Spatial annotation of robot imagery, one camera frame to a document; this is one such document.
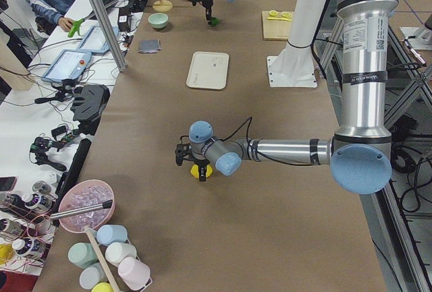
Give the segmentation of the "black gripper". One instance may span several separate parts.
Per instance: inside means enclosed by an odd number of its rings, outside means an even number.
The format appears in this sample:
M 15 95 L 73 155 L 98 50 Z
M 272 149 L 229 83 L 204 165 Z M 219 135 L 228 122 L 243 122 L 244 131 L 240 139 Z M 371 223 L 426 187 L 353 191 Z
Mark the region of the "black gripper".
M 198 180 L 206 181 L 207 178 L 207 166 L 209 161 L 206 158 L 198 158 L 193 156 L 194 164 L 198 167 Z
M 202 0 L 202 6 L 206 9 L 205 10 L 205 16 L 206 21 L 211 22 L 212 19 L 212 6 L 213 6 L 213 0 Z

